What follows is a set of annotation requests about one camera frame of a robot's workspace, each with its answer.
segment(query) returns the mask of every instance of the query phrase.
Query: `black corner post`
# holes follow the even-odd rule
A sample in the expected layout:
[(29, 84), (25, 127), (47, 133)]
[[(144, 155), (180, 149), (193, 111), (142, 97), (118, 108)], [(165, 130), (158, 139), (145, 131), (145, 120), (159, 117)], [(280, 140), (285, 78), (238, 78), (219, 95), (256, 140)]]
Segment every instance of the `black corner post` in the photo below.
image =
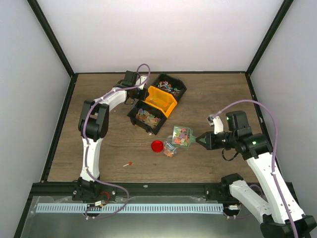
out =
[(288, 9), (292, 5), (293, 0), (284, 0), (282, 3), (280, 9), (278, 10), (273, 22), (271, 23), (266, 35), (264, 36), (264, 39), (262, 40), (260, 47), (258, 48), (257, 53), (253, 57), (248, 69), (247, 69), (247, 75), (251, 76), (254, 69), (256, 68), (257, 64), (259, 63), (263, 53), (265, 52), (267, 46), (269, 45), (270, 41), (272, 40), (276, 30), (278, 29), (279, 25), (281, 24), (284, 16), (286, 15)]
[(60, 112), (60, 115), (59, 115), (59, 118), (58, 118), (56, 130), (55, 130), (55, 133), (54, 133), (54, 136), (53, 136), (53, 140), (52, 140), (52, 143), (51, 143), (51, 147), (50, 147), (50, 150), (49, 150), (49, 154), (48, 154), (48, 157), (46, 159), (46, 163), (45, 163), (45, 166), (44, 166), (44, 169), (43, 169), (43, 173), (42, 173), (42, 176), (41, 176), (41, 181), (47, 181), (48, 180), (49, 173), (50, 173), (50, 170), (51, 170), (51, 167), (52, 167), (52, 163), (53, 163), (53, 159), (54, 159), (54, 155), (55, 155), (55, 152), (56, 152), (56, 148), (57, 148), (58, 141), (59, 141), (59, 138), (60, 138), (60, 134), (61, 134), (64, 122), (65, 122), (65, 119), (66, 119), (66, 115), (67, 115), (68, 107), (69, 107), (69, 104), (70, 104), (70, 100), (71, 100), (71, 97), (72, 97), (74, 89), (75, 89), (75, 84), (76, 84), (76, 81), (77, 81), (77, 77), (78, 77), (78, 74), (76, 73), (76, 74), (74, 74), (74, 77), (72, 77), (70, 79), (69, 86), (68, 86), (67, 93), (66, 93), (66, 97), (65, 97), (63, 106), (61, 108), (61, 112)]
[(35, 16), (37, 17), (39, 23), (41, 24), (43, 30), (45, 31), (48, 39), (50, 40), (51, 44), (53, 45), (60, 61), (64, 65), (67, 73), (72, 78), (75, 75), (75, 73), (74, 73), (73, 69), (71, 68), (62, 48), (60, 47), (60, 44), (59, 44), (56, 36), (54, 35), (53, 30), (51, 29), (51, 27), (49, 25), (49, 22), (45, 18), (44, 13), (42, 12), (42, 9), (41, 9), (38, 1), (37, 0), (28, 0), (28, 3), (30, 5), (31, 9), (33, 10)]

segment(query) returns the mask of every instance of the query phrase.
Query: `gray cable carrier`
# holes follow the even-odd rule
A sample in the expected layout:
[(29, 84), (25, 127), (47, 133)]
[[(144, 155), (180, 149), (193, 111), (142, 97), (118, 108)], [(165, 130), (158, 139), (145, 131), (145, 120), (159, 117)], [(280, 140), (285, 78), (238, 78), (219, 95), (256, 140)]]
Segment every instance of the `gray cable carrier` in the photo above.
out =
[[(84, 213), (87, 203), (39, 203), (36, 213)], [(88, 213), (113, 213), (122, 204), (107, 204), (102, 208), (92, 208)], [(223, 204), (128, 204), (120, 213), (196, 213), (222, 214)]]

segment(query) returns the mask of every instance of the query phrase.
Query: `black frame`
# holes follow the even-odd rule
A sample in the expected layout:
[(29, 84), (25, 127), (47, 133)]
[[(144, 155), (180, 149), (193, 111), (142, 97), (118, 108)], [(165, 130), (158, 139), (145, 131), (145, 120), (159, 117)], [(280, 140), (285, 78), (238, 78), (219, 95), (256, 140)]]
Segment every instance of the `black frame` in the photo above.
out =
[[(58, 119), (58, 123), (56, 126), (56, 130), (53, 136), (52, 144), (49, 150), (49, 154), (46, 160), (46, 164), (43, 170), (43, 174), (41, 177), (41, 182), (34, 183), (32, 185), (29, 197), (26, 201), (26, 205), (24, 211), (22, 213), (20, 222), (16, 229), (16, 233), (14, 237), (20, 237), (23, 231), (23, 227), (25, 224), (25, 219), (29, 212), (29, 208), (31, 205), (31, 201), (33, 196), (72, 196), (73, 191), (75, 189), (75, 182), (48, 182), (48, 176), (50, 173), (50, 169), (53, 163), (53, 158), (56, 152), (57, 144), (59, 141), (59, 137), (63, 128), (63, 124), (67, 115), (68, 107), (71, 101), (71, 97), (75, 88), (75, 84), (78, 78), (78, 75), (81, 73), (75, 73), (71, 68), (66, 55), (64, 54), (57, 38), (54, 35), (44, 13), (42, 12), (40, 5), (37, 0), (27, 0), (30, 7), (32, 8), (35, 16), (40, 22), (43, 30), (45, 31), (49, 41), (54, 47), (58, 57), (60, 58), (62, 64), (64, 65), (67, 73), (70, 76), (70, 83), (68, 86), (67, 94), (62, 106), (62, 110)], [(288, 9), (290, 8), (293, 0), (284, 0), (278, 13), (276, 14), (270, 28), (268, 29), (257, 53), (255, 54), (253, 60), (250, 63), (247, 71), (200, 71), (200, 72), (166, 72), (166, 73), (244, 73), (246, 76), (246, 80), (250, 89), (250, 93), (252, 95), (253, 100), (257, 101), (257, 97), (252, 86), (251, 75), (259, 63), (263, 53), (268, 47), (271, 39), (273, 38), (275, 32), (277, 31), (280, 23), (282, 22), (284, 16), (286, 15)], [(263, 119), (263, 115), (261, 109), (258, 105), (255, 105), (256, 113), (259, 119), (259, 123), (261, 125), (261, 130), (264, 135), (269, 139), (268, 130), (266, 124)], [(220, 203), (232, 203), (237, 202), (233, 197), (228, 197), (221, 192), (221, 184), (220, 183), (116, 183), (117, 185), (123, 186), (127, 188), (131, 194), (131, 196), (151, 196), (151, 195), (161, 195), (161, 196), (204, 196), (207, 200), (214, 200)], [(146, 190), (143, 188), (143, 185), (148, 185), (149, 187)], [(296, 194), (294, 188), (291, 183), (287, 182), (287, 186), (296, 199)], [(125, 193), (122, 191), (117, 191), (117, 196), (125, 196)]]

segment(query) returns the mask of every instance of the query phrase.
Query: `transparent container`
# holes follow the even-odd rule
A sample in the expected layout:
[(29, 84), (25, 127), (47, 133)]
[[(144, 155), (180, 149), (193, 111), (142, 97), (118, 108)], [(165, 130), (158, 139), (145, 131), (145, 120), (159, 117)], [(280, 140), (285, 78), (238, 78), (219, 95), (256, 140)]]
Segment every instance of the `transparent container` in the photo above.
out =
[(167, 157), (174, 157), (177, 154), (177, 147), (172, 145), (172, 139), (173, 139), (173, 136), (170, 135), (164, 141), (163, 153)]
[(193, 142), (196, 142), (196, 137), (193, 136), (193, 130), (191, 128), (174, 126), (172, 145), (188, 148)]

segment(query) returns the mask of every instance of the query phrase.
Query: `black cable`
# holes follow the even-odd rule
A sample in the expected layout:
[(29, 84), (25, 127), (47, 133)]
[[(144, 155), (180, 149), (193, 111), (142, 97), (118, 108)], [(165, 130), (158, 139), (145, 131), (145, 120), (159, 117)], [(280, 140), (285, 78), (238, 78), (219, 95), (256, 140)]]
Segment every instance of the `black cable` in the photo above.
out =
[(223, 159), (226, 160), (226, 161), (232, 161), (232, 160), (234, 160), (234, 159), (238, 156), (238, 154), (239, 154), (239, 152), (235, 153), (235, 155), (234, 155), (230, 160), (228, 160), (228, 159), (226, 159), (226, 157), (224, 156), (224, 150), (225, 150), (225, 149), (222, 150), (221, 155), (222, 155)]

